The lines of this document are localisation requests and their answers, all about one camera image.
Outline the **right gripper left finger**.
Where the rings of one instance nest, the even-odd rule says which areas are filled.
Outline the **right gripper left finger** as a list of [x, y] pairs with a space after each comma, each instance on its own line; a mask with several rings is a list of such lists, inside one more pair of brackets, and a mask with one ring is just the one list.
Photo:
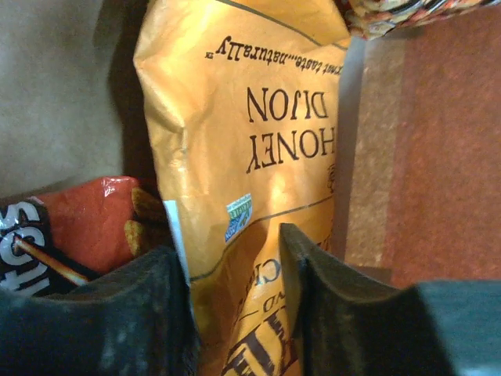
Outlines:
[[65, 295], [1, 293], [4, 375], [194, 375], [199, 351], [184, 270], [166, 247]]

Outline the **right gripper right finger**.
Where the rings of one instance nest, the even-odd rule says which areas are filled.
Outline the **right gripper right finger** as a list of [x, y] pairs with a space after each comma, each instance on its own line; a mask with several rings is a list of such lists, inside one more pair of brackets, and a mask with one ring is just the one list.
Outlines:
[[397, 289], [279, 228], [287, 316], [304, 375], [497, 375], [500, 283]]

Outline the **red Doritos chips bag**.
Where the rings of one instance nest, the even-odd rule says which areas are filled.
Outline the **red Doritos chips bag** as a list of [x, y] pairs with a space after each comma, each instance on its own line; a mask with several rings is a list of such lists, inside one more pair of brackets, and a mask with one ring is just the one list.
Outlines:
[[149, 181], [107, 176], [27, 197], [1, 206], [1, 288], [67, 293], [170, 241]]

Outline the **red paper bag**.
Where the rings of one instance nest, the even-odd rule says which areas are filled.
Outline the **red paper bag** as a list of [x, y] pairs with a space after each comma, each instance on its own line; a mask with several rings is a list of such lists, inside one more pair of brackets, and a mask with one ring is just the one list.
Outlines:
[[[132, 65], [144, 1], [1, 4], [1, 202], [153, 181]], [[500, 8], [354, 39], [333, 249], [399, 287], [500, 276]]]

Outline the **orange Kettle honey dijon bag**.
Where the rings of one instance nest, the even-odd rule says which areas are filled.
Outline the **orange Kettle honey dijon bag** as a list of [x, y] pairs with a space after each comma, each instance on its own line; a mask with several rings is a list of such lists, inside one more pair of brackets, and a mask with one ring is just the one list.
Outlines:
[[151, 1], [133, 63], [157, 186], [189, 276], [199, 375], [297, 375], [279, 227], [331, 250], [332, 1]]

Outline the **red snack mix packet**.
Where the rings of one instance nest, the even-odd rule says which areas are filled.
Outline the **red snack mix packet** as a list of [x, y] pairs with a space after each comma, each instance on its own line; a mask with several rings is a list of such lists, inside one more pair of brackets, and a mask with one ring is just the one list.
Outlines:
[[350, 32], [365, 40], [500, 4], [490, 0], [343, 1]]

